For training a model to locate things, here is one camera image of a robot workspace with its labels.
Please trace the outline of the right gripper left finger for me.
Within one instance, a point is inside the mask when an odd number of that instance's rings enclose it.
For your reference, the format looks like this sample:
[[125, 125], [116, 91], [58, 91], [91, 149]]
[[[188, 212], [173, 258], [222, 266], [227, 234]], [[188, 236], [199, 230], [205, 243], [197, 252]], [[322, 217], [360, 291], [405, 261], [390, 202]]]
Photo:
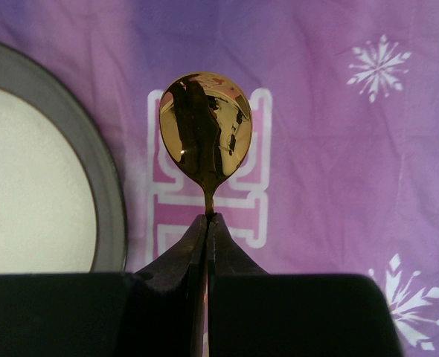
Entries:
[[200, 356], [207, 230], [135, 273], [0, 274], [0, 356]]

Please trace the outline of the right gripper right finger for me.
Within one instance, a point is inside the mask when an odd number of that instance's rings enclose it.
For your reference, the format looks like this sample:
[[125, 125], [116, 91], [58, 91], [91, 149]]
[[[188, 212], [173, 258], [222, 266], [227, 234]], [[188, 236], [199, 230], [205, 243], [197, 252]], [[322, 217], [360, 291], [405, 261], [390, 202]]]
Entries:
[[359, 274], [269, 274], [208, 226], [211, 356], [403, 356], [378, 285]]

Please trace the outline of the dark rimmed cream plate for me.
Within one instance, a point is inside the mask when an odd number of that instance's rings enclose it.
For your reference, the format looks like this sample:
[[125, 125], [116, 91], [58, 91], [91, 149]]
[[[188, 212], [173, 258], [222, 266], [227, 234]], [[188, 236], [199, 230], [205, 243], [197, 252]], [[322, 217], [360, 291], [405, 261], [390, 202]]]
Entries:
[[80, 101], [0, 43], [0, 274], [122, 271], [115, 163]]

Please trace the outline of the purple Elsa cloth placemat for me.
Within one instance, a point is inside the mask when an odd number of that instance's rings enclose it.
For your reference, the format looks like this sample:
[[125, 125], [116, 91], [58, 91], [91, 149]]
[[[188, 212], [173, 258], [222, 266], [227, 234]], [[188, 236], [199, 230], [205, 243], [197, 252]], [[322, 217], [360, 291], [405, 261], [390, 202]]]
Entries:
[[215, 207], [274, 274], [373, 278], [407, 356], [439, 356], [439, 1], [0, 1], [0, 42], [60, 78], [115, 158], [134, 271], [202, 212], [161, 157], [176, 78], [231, 78], [251, 160]]

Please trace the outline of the gold spoon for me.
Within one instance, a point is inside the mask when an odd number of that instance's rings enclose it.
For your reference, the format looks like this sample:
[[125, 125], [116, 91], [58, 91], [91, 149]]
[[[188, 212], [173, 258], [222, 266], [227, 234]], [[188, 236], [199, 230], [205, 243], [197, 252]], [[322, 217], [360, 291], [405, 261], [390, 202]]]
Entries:
[[211, 329], [218, 356], [239, 352], [240, 281], [260, 268], [214, 210], [217, 188], [240, 167], [252, 137], [251, 109], [229, 79], [211, 72], [175, 80], [158, 109], [161, 138], [174, 164], [204, 195], [205, 212], [158, 258], [156, 291], [167, 296], [167, 355], [197, 356]]

